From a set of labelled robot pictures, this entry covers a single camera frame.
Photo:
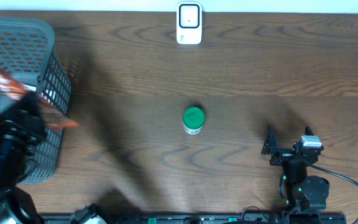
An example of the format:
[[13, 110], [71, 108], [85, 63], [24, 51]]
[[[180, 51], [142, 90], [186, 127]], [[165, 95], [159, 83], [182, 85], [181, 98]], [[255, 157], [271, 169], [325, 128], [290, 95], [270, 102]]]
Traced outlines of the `green lid white jar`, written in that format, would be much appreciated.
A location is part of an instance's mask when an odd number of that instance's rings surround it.
[[183, 129], [187, 134], [198, 134], [204, 126], [205, 119], [205, 113], [202, 109], [199, 107], [189, 107], [183, 114]]

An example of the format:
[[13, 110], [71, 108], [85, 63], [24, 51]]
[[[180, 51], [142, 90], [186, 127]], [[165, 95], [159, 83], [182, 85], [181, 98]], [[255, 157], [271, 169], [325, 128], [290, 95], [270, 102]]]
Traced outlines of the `orange Top chocolate bar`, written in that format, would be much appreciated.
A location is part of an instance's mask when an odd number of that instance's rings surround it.
[[58, 109], [54, 108], [42, 94], [32, 91], [21, 82], [9, 77], [8, 74], [2, 70], [0, 70], [0, 93], [13, 101], [21, 100], [28, 93], [35, 93], [41, 117], [45, 121], [47, 127], [52, 131], [58, 131], [65, 128], [75, 128], [79, 126], [76, 121], [70, 119]]

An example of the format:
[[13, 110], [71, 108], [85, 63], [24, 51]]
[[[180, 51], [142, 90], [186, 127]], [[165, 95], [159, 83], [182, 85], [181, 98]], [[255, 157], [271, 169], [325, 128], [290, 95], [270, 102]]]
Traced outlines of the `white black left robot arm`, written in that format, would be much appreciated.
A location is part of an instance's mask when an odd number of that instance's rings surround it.
[[33, 91], [0, 114], [0, 223], [43, 223], [31, 196], [16, 185], [32, 151], [47, 136]]

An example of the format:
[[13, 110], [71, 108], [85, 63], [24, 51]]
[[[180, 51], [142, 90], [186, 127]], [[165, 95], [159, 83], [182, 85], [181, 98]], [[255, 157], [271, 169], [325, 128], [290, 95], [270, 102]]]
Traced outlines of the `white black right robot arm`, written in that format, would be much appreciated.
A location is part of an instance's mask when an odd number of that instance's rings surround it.
[[279, 147], [273, 127], [268, 127], [261, 154], [270, 156], [271, 166], [282, 168], [279, 192], [287, 203], [286, 209], [271, 214], [270, 223], [321, 223], [330, 184], [325, 178], [308, 175], [307, 167], [318, 161], [323, 149], [308, 126], [291, 148]]

